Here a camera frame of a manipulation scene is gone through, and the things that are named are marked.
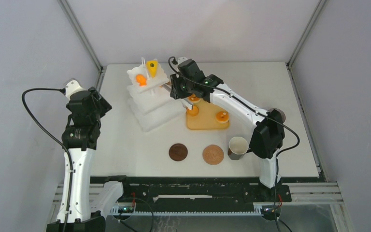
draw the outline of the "white wall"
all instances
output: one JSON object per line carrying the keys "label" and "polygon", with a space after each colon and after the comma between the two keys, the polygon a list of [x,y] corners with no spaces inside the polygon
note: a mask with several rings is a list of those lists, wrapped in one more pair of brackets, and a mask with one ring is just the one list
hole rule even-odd
{"label": "white wall", "polygon": [[102,65],[288,61],[318,0],[69,0]]}
{"label": "white wall", "polygon": [[[58,87],[70,78],[94,85],[97,70],[55,0],[0,0],[0,232],[45,229],[63,153],[30,119],[21,94],[31,87]],[[67,99],[30,93],[37,118],[60,138]]]}
{"label": "white wall", "polygon": [[371,1],[329,1],[293,71],[330,179],[371,231]]}

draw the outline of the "white table surface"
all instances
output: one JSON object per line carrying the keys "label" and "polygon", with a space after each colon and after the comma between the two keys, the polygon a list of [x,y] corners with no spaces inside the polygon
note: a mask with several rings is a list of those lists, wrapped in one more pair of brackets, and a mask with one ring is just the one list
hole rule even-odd
{"label": "white table surface", "polygon": [[[227,130],[191,131],[182,115],[150,132],[142,132],[131,112],[126,87],[131,84],[127,70],[139,64],[111,64],[100,89],[112,110],[101,119],[101,134],[92,164],[91,175],[164,176],[164,177],[255,177],[259,176],[259,158],[253,153],[241,160],[227,156],[228,141],[250,132],[230,114]],[[318,176],[314,157],[296,102],[288,72],[283,62],[198,63],[205,75],[215,74],[234,92],[264,109],[279,108],[286,114],[285,124],[298,133],[301,144],[279,156],[280,174],[285,177]],[[172,71],[162,64],[164,71]],[[284,147],[295,144],[295,137],[285,130]],[[182,143],[188,149],[185,160],[170,159],[171,145]],[[211,144],[220,146],[224,160],[215,166],[202,158],[203,149]]]}

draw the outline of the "black cable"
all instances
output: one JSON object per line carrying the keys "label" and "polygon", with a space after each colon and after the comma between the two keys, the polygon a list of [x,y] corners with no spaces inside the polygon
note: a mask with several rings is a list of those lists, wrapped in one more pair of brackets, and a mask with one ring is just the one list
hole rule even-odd
{"label": "black cable", "polygon": [[153,224],[154,224],[154,212],[153,212],[153,209],[151,208],[150,204],[147,203],[145,200],[140,199],[140,198],[136,198],[136,197],[125,197],[125,198],[119,199],[117,201],[119,202],[119,201],[124,201],[124,200],[139,200],[139,201],[142,201],[142,202],[146,203],[146,205],[150,208],[150,212],[151,212],[151,227],[150,227],[150,230],[149,230],[149,232],[151,232],[153,230]]}
{"label": "black cable", "polygon": [[65,215],[65,223],[63,225],[63,232],[65,232],[66,230],[66,224],[67,224],[67,221],[68,221],[68,216],[69,216],[69,208],[70,208],[70,197],[71,197],[71,183],[72,183],[72,178],[73,178],[73,164],[72,164],[72,161],[71,161],[71,155],[70,155],[70,152],[69,150],[66,148],[66,146],[61,142],[59,141],[55,136],[53,136],[49,131],[47,131],[45,129],[45,127],[42,126],[42,124],[36,119],[36,117],[33,115],[32,111],[30,111],[28,105],[26,104],[26,101],[25,101],[25,95],[29,92],[32,92],[32,91],[36,91],[36,90],[46,90],[46,91],[59,91],[61,93],[65,93],[65,89],[58,89],[58,88],[31,88],[31,89],[28,89],[26,90],[25,92],[22,93],[22,103],[23,103],[23,106],[25,107],[26,111],[28,112],[28,114],[30,115],[30,117],[32,118],[32,120],[38,125],[38,127],[40,129],[42,129],[47,135],[49,135],[50,138],[52,138],[56,143],[58,143],[59,145],[62,146],[62,148],[65,150],[65,152],[68,154],[68,159],[69,159],[69,164],[70,164],[70,177],[69,177],[69,192],[68,192],[68,197],[67,197],[67,201],[66,201],[66,215]]}
{"label": "black cable", "polygon": [[131,231],[133,232],[138,232],[137,230],[135,230],[133,227],[129,226],[127,223],[125,223],[124,221],[120,220],[119,221],[122,225],[124,225],[125,227],[129,228]]}
{"label": "black cable", "polygon": [[226,91],[226,90],[224,90],[224,89],[222,89],[222,88],[212,87],[212,86],[207,86],[207,85],[204,85],[204,84],[198,83],[198,82],[196,82],[196,81],[191,80],[191,79],[188,78],[188,77],[185,77],[185,76],[181,75],[181,73],[179,73],[179,72],[178,72],[176,69],[174,69],[174,67],[171,65],[171,59],[174,59],[174,60],[175,60],[175,57],[169,57],[169,61],[168,61],[168,63],[169,63],[170,68],[171,68],[171,69],[172,69],[172,70],[173,70],[177,75],[183,77],[185,80],[190,81],[190,82],[192,82],[192,83],[194,83],[194,84],[196,84],[196,85],[200,85],[200,86],[204,86],[204,87],[209,87],[209,88],[217,89],[217,90],[219,90],[219,91],[222,91],[222,92],[226,93],[227,95],[229,95],[230,97],[232,97],[233,99],[235,99],[236,101],[238,101],[239,103],[241,103],[243,106],[245,106],[246,108],[248,108],[249,110],[251,110],[252,112],[254,112],[256,115],[259,115],[259,116],[261,116],[261,117],[264,117],[264,118],[266,118],[266,119],[268,119],[268,120],[271,120],[271,121],[273,121],[273,122],[275,122],[275,123],[281,125],[281,126],[284,127],[285,129],[287,129],[288,131],[290,131],[292,134],[294,134],[294,136],[296,137],[296,139],[297,139],[297,143],[296,143],[295,145],[290,146],[290,147],[285,148],[285,149],[282,149],[282,150],[280,150],[280,151],[275,155],[275,161],[276,161],[276,175],[275,175],[275,184],[274,184],[274,191],[275,191],[275,192],[274,192],[273,212],[274,212],[274,216],[275,216],[275,223],[276,223],[277,229],[278,229],[278,231],[280,232],[281,230],[280,230],[280,228],[279,228],[278,218],[277,218],[277,215],[276,215],[276,208],[275,208],[275,204],[276,204],[276,185],[277,185],[277,183],[278,183],[278,173],[279,173],[279,165],[278,165],[278,159],[277,159],[277,157],[278,157],[281,153],[283,153],[283,152],[285,152],[285,151],[288,151],[288,150],[291,150],[291,149],[294,149],[295,147],[297,147],[297,146],[300,144],[300,137],[298,136],[298,134],[297,134],[295,131],[293,131],[293,130],[292,130],[291,128],[289,128],[288,126],[286,126],[286,125],[284,125],[283,123],[280,123],[280,122],[274,120],[273,118],[270,118],[270,117],[268,117],[268,116],[266,116],[266,115],[263,115],[263,114],[260,113],[259,111],[257,111],[257,110],[255,110],[255,109],[251,108],[250,106],[248,106],[248,105],[247,105],[246,103],[244,103],[241,99],[235,97],[234,95],[231,95],[228,91]]}
{"label": "black cable", "polygon": [[290,227],[289,227],[289,226],[288,226],[284,221],[282,221],[281,219],[279,219],[279,221],[280,221],[284,226],[286,226],[290,232],[292,232],[291,228],[290,228]]}

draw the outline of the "yellow object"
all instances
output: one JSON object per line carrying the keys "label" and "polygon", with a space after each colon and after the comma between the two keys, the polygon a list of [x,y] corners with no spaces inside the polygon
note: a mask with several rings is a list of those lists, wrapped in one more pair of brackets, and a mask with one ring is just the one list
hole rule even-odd
{"label": "yellow object", "polygon": [[195,94],[189,96],[188,99],[190,100],[190,102],[192,102],[194,104],[201,101],[201,98],[198,98]]}
{"label": "yellow object", "polygon": [[157,60],[149,60],[146,62],[146,68],[152,78],[154,78],[157,74],[157,65],[158,65]]}
{"label": "yellow object", "polygon": [[192,110],[189,110],[187,108],[187,116],[196,116],[196,115],[198,115],[198,113],[199,113],[199,110],[198,110],[198,107],[196,105],[193,106]]}
{"label": "yellow object", "polygon": [[223,130],[229,127],[230,121],[219,123],[215,117],[220,112],[226,112],[223,108],[206,101],[195,103],[194,107],[199,109],[197,115],[186,114],[186,123],[190,130]]}
{"label": "yellow object", "polygon": [[147,85],[147,78],[145,78],[141,74],[136,76],[136,81],[137,81],[137,83],[139,83],[140,86],[146,86]]}
{"label": "yellow object", "polygon": [[226,123],[229,120],[229,115],[227,111],[221,111],[217,113],[215,118],[217,119],[217,122],[219,123]]}

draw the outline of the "red wire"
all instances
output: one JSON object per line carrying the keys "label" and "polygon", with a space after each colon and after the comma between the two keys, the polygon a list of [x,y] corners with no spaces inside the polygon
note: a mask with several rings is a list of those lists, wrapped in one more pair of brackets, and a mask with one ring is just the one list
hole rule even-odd
{"label": "red wire", "polygon": [[279,197],[279,202],[281,203],[279,206],[278,206],[278,208],[279,207],[281,207],[282,206],[282,203],[284,202],[284,201],[282,201],[282,197],[281,197],[281,195],[280,194],[278,194],[278,197]]}
{"label": "red wire", "polygon": [[[133,198],[135,198],[136,197],[136,193],[134,192],[134,193],[132,193],[131,194],[132,196],[133,196]],[[136,199],[133,199],[133,201],[131,202],[131,207],[133,207],[134,208],[134,206],[136,205]]]}

